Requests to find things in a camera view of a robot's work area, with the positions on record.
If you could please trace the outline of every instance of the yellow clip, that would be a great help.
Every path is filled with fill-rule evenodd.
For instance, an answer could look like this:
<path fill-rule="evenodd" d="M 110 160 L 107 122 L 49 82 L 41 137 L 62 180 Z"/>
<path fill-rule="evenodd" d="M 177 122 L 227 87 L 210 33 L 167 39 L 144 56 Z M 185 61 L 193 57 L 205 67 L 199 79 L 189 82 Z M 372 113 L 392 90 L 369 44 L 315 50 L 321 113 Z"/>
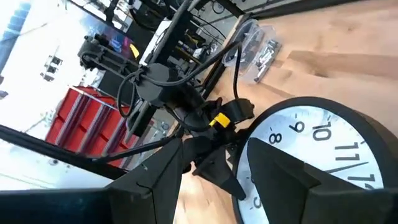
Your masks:
<path fill-rule="evenodd" d="M 229 120 L 225 114 L 218 113 L 218 115 L 210 122 L 209 125 L 213 127 L 216 122 L 220 123 L 222 127 L 226 128 L 230 124 L 231 120 Z"/>

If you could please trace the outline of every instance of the wooden surface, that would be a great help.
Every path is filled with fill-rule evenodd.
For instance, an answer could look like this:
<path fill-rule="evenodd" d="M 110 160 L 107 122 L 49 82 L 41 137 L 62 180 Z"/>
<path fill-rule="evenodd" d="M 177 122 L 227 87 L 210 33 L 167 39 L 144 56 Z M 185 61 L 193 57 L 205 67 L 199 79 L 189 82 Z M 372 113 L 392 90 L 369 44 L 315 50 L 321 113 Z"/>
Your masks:
<path fill-rule="evenodd" d="M 398 1 L 360 1 L 260 24 L 274 26 L 283 47 L 259 84 L 238 83 L 256 116 L 291 97 L 320 96 L 398 135 Z M 210 98 L 233 99 L 232 77 L 227 69 Z M 229 195 L 190 174 L 183 176 L 175 216 L 176 223 L 236 223 Z"/>

